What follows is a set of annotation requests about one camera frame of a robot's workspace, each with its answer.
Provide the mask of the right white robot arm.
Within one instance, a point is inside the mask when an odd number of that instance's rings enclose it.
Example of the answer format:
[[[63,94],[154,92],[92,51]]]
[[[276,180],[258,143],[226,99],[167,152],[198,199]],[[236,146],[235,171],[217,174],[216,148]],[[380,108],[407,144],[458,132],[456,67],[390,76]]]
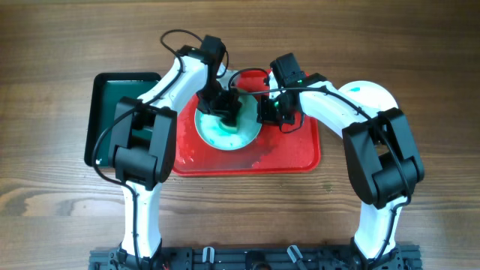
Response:
[[[388,263],[397,250],[395,230],[425,167],[407,117],[381,85],[350,82],[336,89],[319,73],[306,74],[291,53],[270,64],[269,96],[262,97],[258,120],[293,124],[294,113],[322,122],[342,140],[349,182],[361,200],[352,238],[361,267]]]

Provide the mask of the white plate green streak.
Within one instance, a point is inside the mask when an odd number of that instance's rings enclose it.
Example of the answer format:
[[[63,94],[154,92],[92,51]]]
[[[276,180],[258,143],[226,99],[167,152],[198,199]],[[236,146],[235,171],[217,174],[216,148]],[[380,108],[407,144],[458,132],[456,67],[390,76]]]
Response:
[[[362,105],[381,111],[398,108],[394,96],[375,82],[357,80],[341,86],[338,91]]]

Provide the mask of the green yellow sponge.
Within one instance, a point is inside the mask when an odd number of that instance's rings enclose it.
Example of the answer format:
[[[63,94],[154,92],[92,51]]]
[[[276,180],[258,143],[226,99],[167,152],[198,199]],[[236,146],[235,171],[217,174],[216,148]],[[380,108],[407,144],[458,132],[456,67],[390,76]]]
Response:
[[[222,130],[229,134],[236,134],[239,131],[239,126],[235,123],[225,123],[224,121],[220,120],[219,125]]]

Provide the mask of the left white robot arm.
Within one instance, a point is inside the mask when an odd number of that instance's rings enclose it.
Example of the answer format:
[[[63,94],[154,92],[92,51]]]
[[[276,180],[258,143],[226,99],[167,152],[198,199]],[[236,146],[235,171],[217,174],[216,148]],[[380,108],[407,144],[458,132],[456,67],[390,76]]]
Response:
[[[125,198],[126,230],[117,258],[131,269],[150,269],[159,260],[159,193],[173,169],[179,113],[196,96],[202,113],[233,126],[242,108],[239,96],[218,81],[224,43],[210,35],[200,41],[198,48],[176,50],[171,69],[151,90],[122,97],[113,123],[101,134],[110,137],[112,183],[121,186]]]

